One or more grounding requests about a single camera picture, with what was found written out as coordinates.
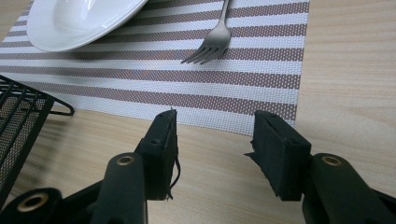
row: white plate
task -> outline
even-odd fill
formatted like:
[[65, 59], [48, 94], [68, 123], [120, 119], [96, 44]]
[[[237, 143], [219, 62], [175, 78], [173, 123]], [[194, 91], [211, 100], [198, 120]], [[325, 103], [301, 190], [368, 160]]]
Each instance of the white plate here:
[[35, 0], [27, 21], [27, 35], [38, 49], [76, 49], [131, 19], [147, 1]]

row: screw hole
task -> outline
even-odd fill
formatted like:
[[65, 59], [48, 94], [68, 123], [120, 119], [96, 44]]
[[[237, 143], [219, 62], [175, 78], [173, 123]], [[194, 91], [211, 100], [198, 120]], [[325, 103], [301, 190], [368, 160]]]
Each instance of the screw hole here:
[[46, 193], [37, 193], [29, 196], [25, 200], [23, 200], [18, 205], [18, 211], [20, 212], [31, 212], [41, 207], [44, 203], [49, 199], [49, 195]]
[[124, 156], [117, 160], [118, 165], [128, 165], [134, 162], [134, 157], [132, 156]]
[[324, 156], [322, 157], [322, 160], [332, 166], [340, 166], [343, 164], [340, 160], [332, 156]]

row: fork handle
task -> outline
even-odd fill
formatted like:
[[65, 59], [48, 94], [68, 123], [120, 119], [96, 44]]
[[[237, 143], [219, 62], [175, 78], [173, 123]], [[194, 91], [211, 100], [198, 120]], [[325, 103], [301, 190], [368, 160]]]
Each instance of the fork handle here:
[[225, 15], [227, 14], [227, 8], [228, 8], [229, 3], [230, 3], [230, 0], [224, 0], [223, 9], [221, 10], [221, 16], [219, 19], [219, 23], [222, 22], [225, 24]]

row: fork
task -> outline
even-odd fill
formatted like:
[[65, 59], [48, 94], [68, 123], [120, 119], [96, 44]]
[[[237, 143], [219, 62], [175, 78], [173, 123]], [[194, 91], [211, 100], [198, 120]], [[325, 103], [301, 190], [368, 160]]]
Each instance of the fork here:
[[230, 0], [224, 0], [219, 23], [205, 37], [201, 47], [181, 63], [208, 63], [220, 56], [228, 48], [231, 32], [225, 25], [225, 15]]

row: plate rim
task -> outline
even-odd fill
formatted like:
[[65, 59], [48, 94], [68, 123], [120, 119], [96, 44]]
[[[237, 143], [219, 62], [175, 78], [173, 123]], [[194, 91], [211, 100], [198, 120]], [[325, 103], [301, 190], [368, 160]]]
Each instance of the plate rim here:
[[[52, 0], [53, 4], [56, 4], [56, 2], [60, 1], [60, 0]], [[54, 47], [50, 47], [50, 46], [46, 46], [45, 44], [43, 45], [43, 43], [46, 43], [46, 41], [43, 40], [48, 40], [50, 41], [53, 38], [56, 38], [56, 36], [53, 36], [52, 38], [46, 38], [45, 35], [37, 35], [37, 32], [32, 32], [32, 24], [35, 23], [39, 23], [42, 20], [39, 19], [40, 17], [36, 17], [35, 14], [37, 12], [40, 12], [43, 10], [43, 8], [47, 8], [46, 4], [47, 1], [46, 0], [35, 0], [33, 1], [33, 4], [31, 6], [31, 9], [29, 11], [29, 14], [27, 15], [27, 23], [26, 23], [26, 34], [27, 37], [29, 39], [29, 42], [32, 43], [32, 45], [37, 48], [37, 49], [41, 49], [44, 51], [48, 51], [48, 52], [59, 52], [59, 51], [68, 51], [71, 49], [78, 49], [82, 46], [85, 46], [87, 44], [90, 44], [91, 42], [99, 39], [100, 37], [110, 33], [111, 31], [115, 30], [116, 28], [118, 28], [119, 26], [123, 25], [125, 22], [127, 22], [129, 19], [131, 19], [137, 12], [139, 12], [142, 7], [147, 3], [148, 0], [140, 0], [139, 2], [137, 2], [133, 8], [131, 8], [129, 11], [126, 11], [126, 13], [124, 13], [123, 15], [120, 15], [119, 18], [117, 18], [116, 20], [114, 20], [113, 22], [111, 22], [106, 29], [99, 29], [98, 32], [94, 32], [91, 35], [85, 35], [85, 34], [90, 34], [90, 32], [85, 32], [84, 35], [76, 35], [77, 37], [82, 37], [82, 36], [87, 36], [86, 38], [83, 38], [80, 42], [72, 42], [71, 44], [67, 44], [67, 41], [64, 42], [64, 45], [61, 45], [57, 48]], [[47, 17], [52, 17], [53, 15], [53, 10], [50, 13], [47, 13]]]

